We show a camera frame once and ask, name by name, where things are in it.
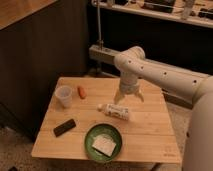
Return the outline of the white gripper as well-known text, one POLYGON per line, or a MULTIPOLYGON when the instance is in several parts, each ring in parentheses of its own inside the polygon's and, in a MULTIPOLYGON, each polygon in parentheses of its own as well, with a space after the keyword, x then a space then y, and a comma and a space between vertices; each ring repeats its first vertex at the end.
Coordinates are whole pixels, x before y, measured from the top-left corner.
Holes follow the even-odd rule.
POLYGON ((114 103, 118 104, 123 98, 124 95, 130 95, 130 94, 135 94, 136 92, 136 97, 138 97, 141 102, 144 102, 144 97, 141 92, 139 91, 139 83, 137 79, 131 79, 131 80, 124 80, 121 79, 119 83, 119 90, 116 91, 115 96, 114 96, 114 103))

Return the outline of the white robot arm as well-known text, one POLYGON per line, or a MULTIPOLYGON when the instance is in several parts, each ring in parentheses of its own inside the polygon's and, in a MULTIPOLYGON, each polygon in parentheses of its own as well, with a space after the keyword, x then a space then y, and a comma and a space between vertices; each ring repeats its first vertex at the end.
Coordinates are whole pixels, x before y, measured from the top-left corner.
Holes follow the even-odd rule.
POLYGON ((143 98, 142 78, 192 104, 182 171, 213 171, 213 76, 148 60, 139 46, 118 52, 114 65, 121 73, 114 103, 127 94, 143 98))

